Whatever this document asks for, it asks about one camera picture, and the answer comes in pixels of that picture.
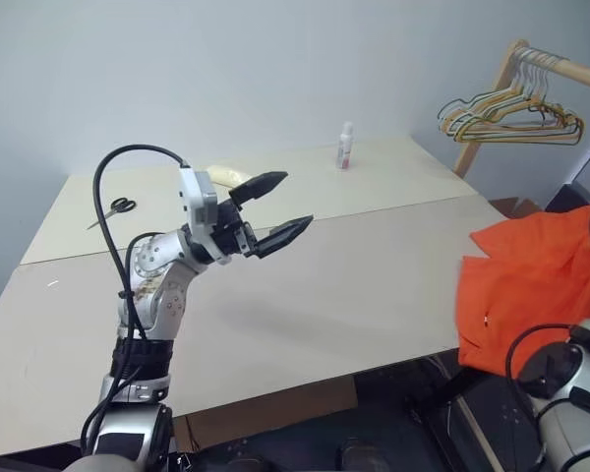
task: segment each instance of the wooden clothes rack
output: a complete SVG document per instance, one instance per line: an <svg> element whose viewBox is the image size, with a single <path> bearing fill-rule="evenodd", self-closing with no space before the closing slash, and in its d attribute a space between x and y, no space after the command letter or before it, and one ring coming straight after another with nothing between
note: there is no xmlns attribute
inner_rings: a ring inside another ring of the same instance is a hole
<svg viewBox="0 0 590 472"><path fill-rule="evenodd" d="M534 50L543 52L545 54L551 54L547 53L546 51L530 47L529 43L524 39L515 40L509 45L509 48L502 59L499 74L497 75L497 78L494 82L494 90L504 89L508 87L509 84L511 84L511 80L513 79L513 75L515 73L515 68L520 61L528 62L547 71L555 72L556 74L568 77L569 79L573 79L574 81L590 87L590 67L582 66L581 64L574 63L555 54L553 54L553 56L560 60L552 65L547 65L547 61L538 60L537 55L522 55L521 53L525 50ZM466 143L463 145L461 148L461 154L454 164L454 173L456 175L461 178L465 177L465 174L470 168L470 165L472 165L472 162L474 161L480 146L480 143Z"/></svg>

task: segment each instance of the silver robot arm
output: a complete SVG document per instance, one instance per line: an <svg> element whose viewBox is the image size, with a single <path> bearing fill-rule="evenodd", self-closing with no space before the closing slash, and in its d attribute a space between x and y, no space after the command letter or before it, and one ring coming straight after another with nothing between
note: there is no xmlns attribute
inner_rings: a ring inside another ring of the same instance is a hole
<svg viewBox="0 0 590 472"><path fill-rule="evenodd" d="M553 470L590 472L590 319L524 365L518 384L529 395Z"/></svg>
<svg viewBox="0 0 590 472"><path fill-rule="evenodd" d="M232 254L263 258L283 248L313 219L288 221L258 241L239 210L247 200L270 192L286 177L285 172L255 177L232 189L230 199L220 204L206 172L182 167L180 174L179 196L188 223L166 234L139 237L129 249L131 295L140 326L127 342L131 323L126 295L121 294L116 346L102 382L101 404L114 379L120 377L122 382L108 407L98 413L99 421L89 425L87 444L91 446L86 457L69 471L121 470L120 462L127 470L166 467L172 412L161 400L170 386L168 367L190 282L213 262L229 263Z"/></svg>

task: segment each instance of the orange shirt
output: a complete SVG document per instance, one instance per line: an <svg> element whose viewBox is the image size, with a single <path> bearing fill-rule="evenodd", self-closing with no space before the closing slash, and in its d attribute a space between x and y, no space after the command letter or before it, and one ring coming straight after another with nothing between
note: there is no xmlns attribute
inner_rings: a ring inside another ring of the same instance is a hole
<svg viewBox="0 0 590 472"><path fill-rule="evenodd" d="M471 234L489 258L465 257L457 290L459 363L504 376L511 342L534 325L590 318L590 206L539 212ZM537 331L515 351L516 377L540 347L568 338Z"/></svg>

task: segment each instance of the white bottle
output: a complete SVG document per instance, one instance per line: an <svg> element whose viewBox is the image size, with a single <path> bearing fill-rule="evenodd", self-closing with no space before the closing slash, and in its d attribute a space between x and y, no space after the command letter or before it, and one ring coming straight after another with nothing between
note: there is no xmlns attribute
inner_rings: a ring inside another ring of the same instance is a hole
<svg viewBox="0 0 590 472"><path fill-rule="evenodd" d="M336 157L336 168L347 169L350 166L350 154L352 153L352 143L354 126L350 121L343 123L343 132L338 139L338 156Z"/></svg>

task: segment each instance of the wire hanger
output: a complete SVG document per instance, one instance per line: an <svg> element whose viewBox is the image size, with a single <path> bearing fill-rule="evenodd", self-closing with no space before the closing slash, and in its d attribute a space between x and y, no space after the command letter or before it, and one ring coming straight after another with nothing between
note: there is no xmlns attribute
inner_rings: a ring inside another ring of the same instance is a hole
<svg viewBox="0 0 590 472"><path fill-rule="evenodd" d="M583 120L546 100L548 71L563 58L525 47L511 59L514 77L509 87L447 103L438 113L440 129L460 143L579 143Z"/></svg>

